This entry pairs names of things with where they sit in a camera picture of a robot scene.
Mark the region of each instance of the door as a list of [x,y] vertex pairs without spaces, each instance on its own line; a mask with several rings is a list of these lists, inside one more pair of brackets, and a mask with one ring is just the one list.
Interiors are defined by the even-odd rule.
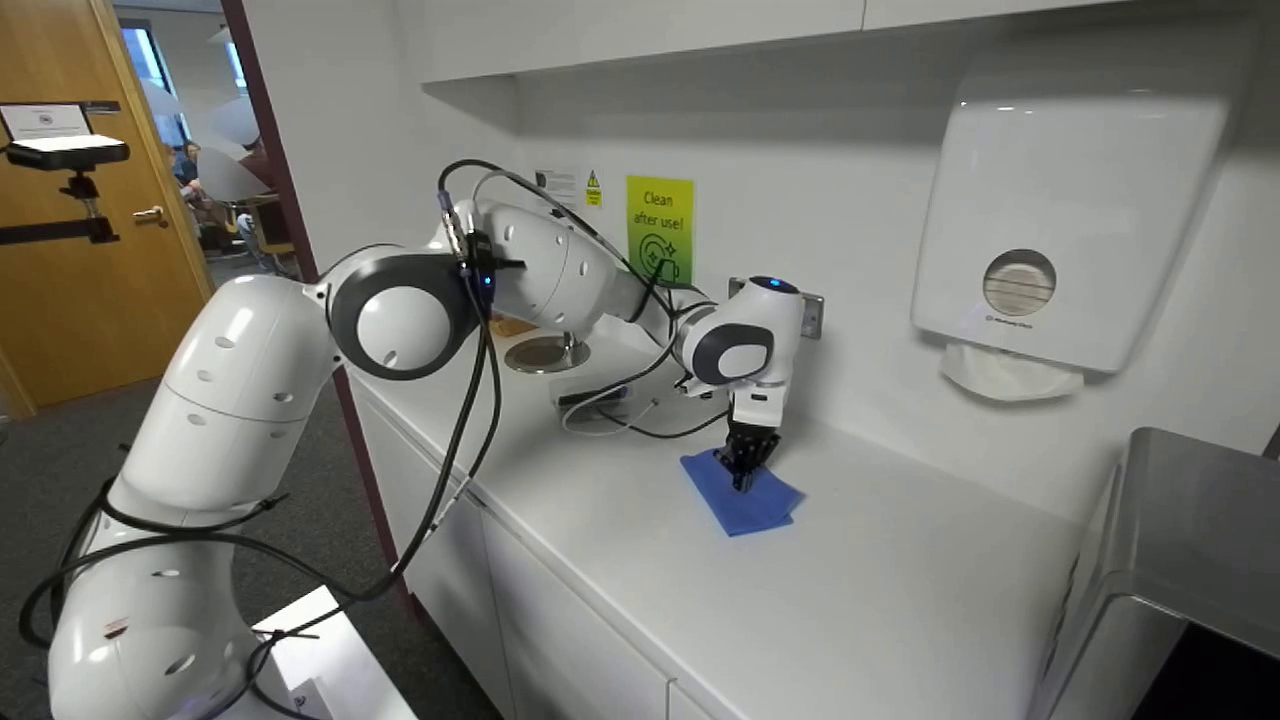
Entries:
[[[0,242],[7,415],[157,380],[210,298],[210,269],[108,0],[0,0],[0,102],[24,98],[95,98],[87,125],[126,139],[130,161],[93,171],[118,242]],[[0,154],[0,229],[84,218],[63,184],[68,171]]]

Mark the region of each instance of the white countertop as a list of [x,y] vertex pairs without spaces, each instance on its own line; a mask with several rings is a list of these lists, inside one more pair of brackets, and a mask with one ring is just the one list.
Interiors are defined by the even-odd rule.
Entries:
[[[422,383],[361,383],[440,456],[467,359],[466,349]],[[583,370],[620,375],[620,363],[645,359],[597,349]],[[543,380],[504,370],[504,397],[476,500],[708,707],[875,720],[1030,710],[1076,550],[1071,522],[788,421],[774,469],[809,500],[795,522],[730,538],[679,469],[679,456],[717,447],[724,424],[674,442],[568,436]]]

